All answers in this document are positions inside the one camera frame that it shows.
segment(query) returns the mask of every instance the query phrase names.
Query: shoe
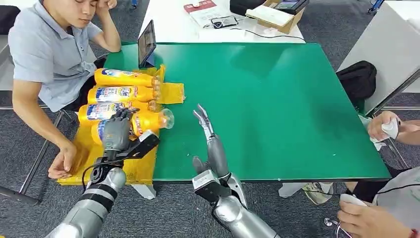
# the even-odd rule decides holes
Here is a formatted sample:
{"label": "shoe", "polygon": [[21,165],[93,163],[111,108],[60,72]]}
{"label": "shoe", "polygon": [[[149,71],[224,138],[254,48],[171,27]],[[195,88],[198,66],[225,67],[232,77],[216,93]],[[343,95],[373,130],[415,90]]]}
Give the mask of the shoe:
{"label": "shoe", "polygon": [[[332,183],[329,184],[323,184],[324,187],[330,186],[328,192],[326,193],[334,193],[334,187],[332,186]],[[319,182],[310,182],[306,184],[303,188],[303,191],[305,191],[306,196],[309,198],[310,201],[312,201],[316,205],[323,204],[327,202],[330,198],[332,198],[332,195],[323,194],[320,192],[325,192],[322,190],[322,186]]]}

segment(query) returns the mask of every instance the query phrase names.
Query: robotic arm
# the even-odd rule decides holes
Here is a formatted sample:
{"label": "robotic arm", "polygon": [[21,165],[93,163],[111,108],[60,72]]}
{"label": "robotic arm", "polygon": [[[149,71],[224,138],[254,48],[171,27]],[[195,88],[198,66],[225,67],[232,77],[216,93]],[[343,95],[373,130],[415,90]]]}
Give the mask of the robotic arm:
{"label": "robotic arm", "polygon": [[241,181],[229,171],[223,145],[214,133],[206,110],[193,111],[204,129],[208,160],[193,158],[197,176],[194,192],[213,205],[213,217],[235,238],[280,238],[259,216],[248,210]]}
{"label": "robotic arm", "polygon": [[47,238],[98,237],[118,193],[126,182],[126,174],[122,170],[123,161],[128,158],[141,159],[159,144],[159,138],[150,130],[135,141],[129,139],[129,121],[133,112],[121,109],[106,123],[103,139],[104,156],[98,158],[97,163],[91,166],[94,168],[88,188],[61,224],[46,236]]}

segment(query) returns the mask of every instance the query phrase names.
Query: tablet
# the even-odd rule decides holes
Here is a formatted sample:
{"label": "tablet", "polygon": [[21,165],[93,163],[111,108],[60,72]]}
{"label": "tablet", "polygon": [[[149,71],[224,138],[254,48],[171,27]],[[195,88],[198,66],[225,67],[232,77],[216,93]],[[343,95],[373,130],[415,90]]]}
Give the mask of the tablet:
{"label": "tablet", "polygon": [[137,40],[139,47],[139,68],[146,66],[146,61],[156,48],[156,36],[153,20],[149,22],[144,32]]}

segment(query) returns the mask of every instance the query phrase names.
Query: green table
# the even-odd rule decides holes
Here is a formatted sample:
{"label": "green table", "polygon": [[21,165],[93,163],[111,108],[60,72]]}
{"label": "green table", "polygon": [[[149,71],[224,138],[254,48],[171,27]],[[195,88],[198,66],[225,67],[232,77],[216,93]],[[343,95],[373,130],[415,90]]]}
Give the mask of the green table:
{"label": "green table", "polygon": [[[389,172],[318,44],[158,44],[166,82],[185,84],[184,104],[167,105],[154,180],[186,181],[192,158],[207,157],[200,103],[242,181],[386,179]],[[105,67],[138,68],[137,45]]]}

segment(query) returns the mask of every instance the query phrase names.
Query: wristband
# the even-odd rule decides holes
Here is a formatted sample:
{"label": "wristband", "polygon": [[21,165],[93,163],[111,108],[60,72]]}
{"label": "wristband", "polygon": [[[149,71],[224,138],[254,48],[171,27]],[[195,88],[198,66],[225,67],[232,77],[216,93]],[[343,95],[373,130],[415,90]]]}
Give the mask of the wristband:
{"label": "wristband", "polygon": [[416,229],[412,229],[412,231],[410,238],[418,238],[419,232]]}

